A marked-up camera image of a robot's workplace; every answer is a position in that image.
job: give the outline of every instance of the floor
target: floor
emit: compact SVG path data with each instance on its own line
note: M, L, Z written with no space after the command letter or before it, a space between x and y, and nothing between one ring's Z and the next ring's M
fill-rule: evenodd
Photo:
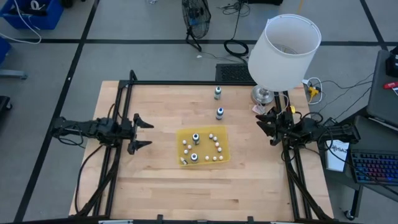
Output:
M221 40L233 35L236 16L223 15L216 7L235 0L208 1L213 17L203 51L229 57ZM268 18L296 13L299 2L285 0L279 7L251 5L250 15L239 20L236 39L255 42ZM42 44L12 44L0 68L23 70L29 77L0 79L0 95L10 96L14 104L0 124L0 223L67 217L83 150L48 141L46 132L54 115L91 119L103 80L127 79L130 69L140 80L215 79L216 64L226 62L183 44L186 30L180 4L181 0L159 0L153 5L146 0L76 1L64 11L55 30L40 31ZM304 0L301 15L316 23L323 38L306 77L349 86L370 75L377 51L398 45L397 8L396 0ZM15 38L35 38L3 19L0 31ZM350 90L322 110L322 115L337 117L368 88ZM311 111L319 111L343 90L325 83L324 92L322 102L311 106ZM365 95L338 120L362 108L367 99ZM34 172L39 178L29 182L37 158L44 160L41 172ZM347 221L342 211L350 208L353 190L326 181L335 217ZM396 223L397 207L396 202L365 189L355 221Z

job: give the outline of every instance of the red object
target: red object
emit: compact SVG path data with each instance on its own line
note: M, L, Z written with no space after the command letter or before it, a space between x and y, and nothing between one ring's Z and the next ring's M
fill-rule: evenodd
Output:
M395 87L398 87L398 82L386 83L383 86L383 88L385 88L386 90L395 88Z

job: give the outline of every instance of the blue bin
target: blue bin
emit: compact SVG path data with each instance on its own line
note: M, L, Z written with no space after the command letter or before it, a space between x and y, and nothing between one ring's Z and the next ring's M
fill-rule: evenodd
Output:
M10 50L11 45L6 40L0 37L0 64L6 58L7 52Z
M43 4L47 6L47 16L22 15L22 18L33 29L35 29L35 27L47 30L55 29L63 12L63 7L60 4L60 0L36 0L36 1L39 3L40 6ZM30 1L17 0L17 3L20 9L26 5L30 7ZM8 13L10 9L14 7L13 5L14 5L14 0L7 0L7 2L0 11L0 16L5 18L5 20L7 20L7 22L15 29L28 29L28 27L24 24L24 22L21 20L18 14L12 15Z

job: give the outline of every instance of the fan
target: fan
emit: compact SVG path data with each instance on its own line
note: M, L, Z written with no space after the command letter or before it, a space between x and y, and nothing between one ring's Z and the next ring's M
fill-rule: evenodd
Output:
M201 39L209 31L211 14L207 0L182 0L182 15L187 27L185 41L201 52L196 38ZM190 36L196 45L188 40Z

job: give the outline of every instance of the desk lamp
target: desk lamp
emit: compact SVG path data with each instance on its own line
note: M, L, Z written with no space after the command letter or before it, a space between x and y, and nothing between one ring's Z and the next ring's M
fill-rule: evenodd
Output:
M251 93L253 102L270 103L274 91L296 87L321 39L318 27L302 16L284 14L269 19L248 62L249 73L257 83Z

